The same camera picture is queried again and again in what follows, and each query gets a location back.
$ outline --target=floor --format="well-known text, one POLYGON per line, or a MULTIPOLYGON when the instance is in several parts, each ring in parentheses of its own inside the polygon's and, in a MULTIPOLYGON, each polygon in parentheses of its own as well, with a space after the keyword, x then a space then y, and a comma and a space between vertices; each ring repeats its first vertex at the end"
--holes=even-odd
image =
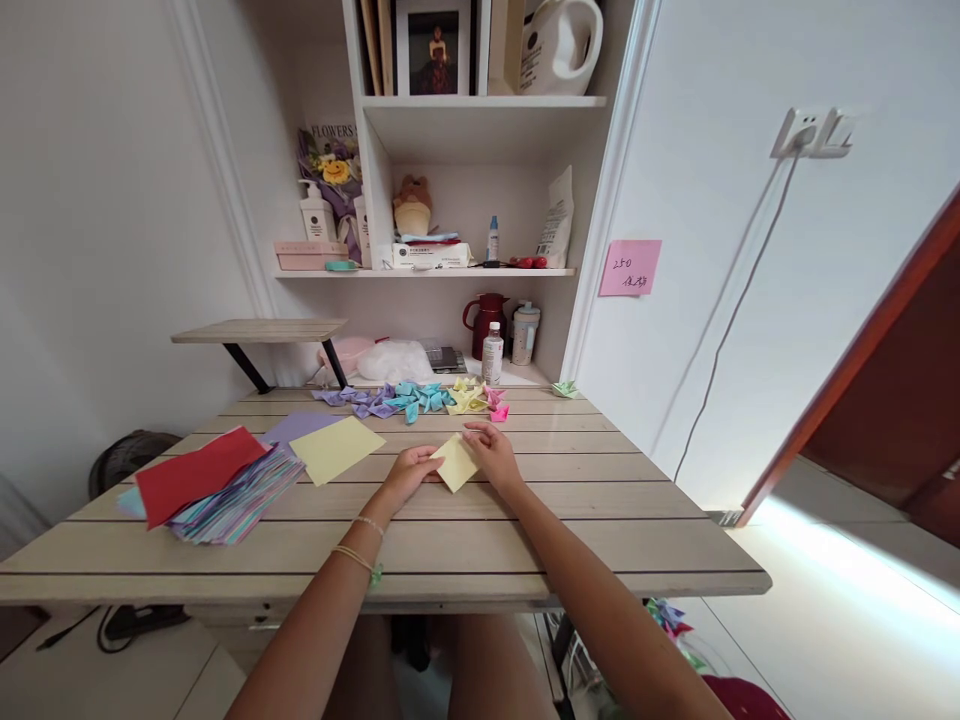
MULTIPOLYGON (((960 550, 802 458, 751 525, 730 534, 773 589, 671 600, 714 674, 756 683, 798 720, 960 717, 960 550)), ((108 656, 87 621, 34 651, 69 620, 47 623, 0 664, 4 718, 210 720, 243 683, 193 622, 108 656)), ((422 709, 408 717, 434 717, 441 695, 405 698, 422 709)), ((592 720, 596 704, 580 700, 578 718, 592 720)))

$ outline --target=lotion bottle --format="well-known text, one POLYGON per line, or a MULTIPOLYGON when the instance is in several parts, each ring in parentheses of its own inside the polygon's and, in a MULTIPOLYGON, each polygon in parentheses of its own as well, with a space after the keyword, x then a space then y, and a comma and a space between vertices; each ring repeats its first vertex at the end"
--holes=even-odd
POLYGON ((307 186, 307 197, 300 201, 303 227, 311 242, 337 242, 337 223, 333 206, 320 196, 320 188, 314 180, 298 180, 307 186))

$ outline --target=flowers poster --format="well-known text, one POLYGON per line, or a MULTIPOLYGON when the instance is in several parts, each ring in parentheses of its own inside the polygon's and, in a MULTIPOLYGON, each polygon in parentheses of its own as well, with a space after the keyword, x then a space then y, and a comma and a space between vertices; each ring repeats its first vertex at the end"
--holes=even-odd
POLYGON ((356 238, 356 208, 353 201, 363 192, 363 171, 355 126, 314 125, 313 132, 297 131, 297 160, 300 176, 313 180, 320 194, 333 207, 337 235, 346 242, 350 259, 360 261, 356 238), (329 135, 323 134, 328 129, 329 135))

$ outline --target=teddy bear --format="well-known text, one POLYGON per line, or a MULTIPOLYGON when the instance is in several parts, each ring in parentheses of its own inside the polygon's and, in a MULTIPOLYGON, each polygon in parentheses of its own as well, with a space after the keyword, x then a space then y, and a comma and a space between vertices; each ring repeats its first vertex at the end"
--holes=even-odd
POLYGON ((425 177, 407 175, 400 183, 400 192, 393 198, 393 218, 401 235, 426 235, 430 232, 433 202, 425 177))

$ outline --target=hand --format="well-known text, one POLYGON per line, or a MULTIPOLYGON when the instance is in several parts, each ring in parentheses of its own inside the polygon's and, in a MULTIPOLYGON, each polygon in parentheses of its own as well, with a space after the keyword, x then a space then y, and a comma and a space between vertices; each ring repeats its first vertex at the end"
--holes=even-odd
POLYGON ((420 447, 407 448, 397 455, 397 459, 390 468, 387 479, 377 491, 377 495, 382 495, 386 499, 387 509, 390 517, 393 517, 406 503, 407 500, 417 491, 420 483, 437 482, 439 477, 433 475, 427 478, 431 473, 436 473, 437 468, 443 465, 444 458, 431 460, 430 456, 437 451, 432 445, 421 445, 420 447))
POLYGON ((506 435, 490 423, 464 423, 464 427, 477 431, 463 433, 463 440, 497 492, 503 494, 508 487, 523 483, 513 445, 506 435))

